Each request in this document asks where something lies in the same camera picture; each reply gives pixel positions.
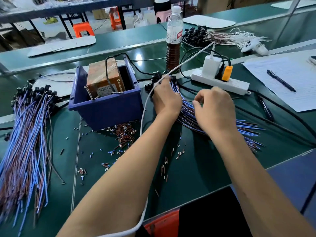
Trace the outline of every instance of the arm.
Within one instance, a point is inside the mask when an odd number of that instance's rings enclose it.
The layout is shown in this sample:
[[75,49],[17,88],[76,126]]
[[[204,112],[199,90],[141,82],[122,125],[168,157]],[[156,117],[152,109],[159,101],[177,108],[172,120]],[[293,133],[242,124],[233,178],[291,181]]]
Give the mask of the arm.
[[169,131],[182,106],[167,79],[155,88],[155,121],[93,185],[58,233],[99,236],[133,228],[144,210],[149,188]]
[[316,236],[316,231],[283,194],[238,132],[229,94],[218,87],[201,90],[193,105],[200,127],[223,159],[252,235]]

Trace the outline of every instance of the forearm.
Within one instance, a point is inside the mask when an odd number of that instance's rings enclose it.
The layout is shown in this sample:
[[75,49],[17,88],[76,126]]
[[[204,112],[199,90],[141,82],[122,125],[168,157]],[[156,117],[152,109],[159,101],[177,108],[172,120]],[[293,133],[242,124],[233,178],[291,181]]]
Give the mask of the forearm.
[[315,236],[253,155],[237,130],[212,139],[218,149],[254,236]]
[[59,236],[98,236],[134,227],[175,120],[173,113],[158,114],[143,135],[89,190]]

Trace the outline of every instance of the bottle cap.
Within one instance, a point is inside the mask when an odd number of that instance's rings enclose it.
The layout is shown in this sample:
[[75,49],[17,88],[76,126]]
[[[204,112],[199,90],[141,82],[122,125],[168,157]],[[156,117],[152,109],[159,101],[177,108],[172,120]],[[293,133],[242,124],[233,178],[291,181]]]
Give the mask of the bottle cap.
[[173,6],[171,8],[172,14],[180,14],[181,13],[181,7],[179,6]]

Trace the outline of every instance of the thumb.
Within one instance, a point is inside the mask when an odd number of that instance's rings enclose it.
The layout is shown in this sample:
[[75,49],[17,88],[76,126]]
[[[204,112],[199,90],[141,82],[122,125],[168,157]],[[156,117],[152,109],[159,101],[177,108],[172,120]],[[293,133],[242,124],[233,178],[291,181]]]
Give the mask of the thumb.
[[202,111],[201,104],[197,100],[192,101],[192,104],[194,106],[195,115]]

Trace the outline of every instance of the hand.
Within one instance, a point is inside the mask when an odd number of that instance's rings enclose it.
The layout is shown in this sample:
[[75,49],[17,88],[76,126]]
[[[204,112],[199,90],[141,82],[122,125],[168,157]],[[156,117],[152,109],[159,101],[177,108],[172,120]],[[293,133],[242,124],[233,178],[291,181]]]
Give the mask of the hand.
[[154,89],[153,101],[157,115],[166,112],[173,114],[176,120],[181,111],[182,98],[179,93],[175,93],[171,89],[168,77],[164,78],[161,84]]
[[230,95],[219,87],[202,89],[192,102],[199,126],[210,136],[236,131],[235,106]]

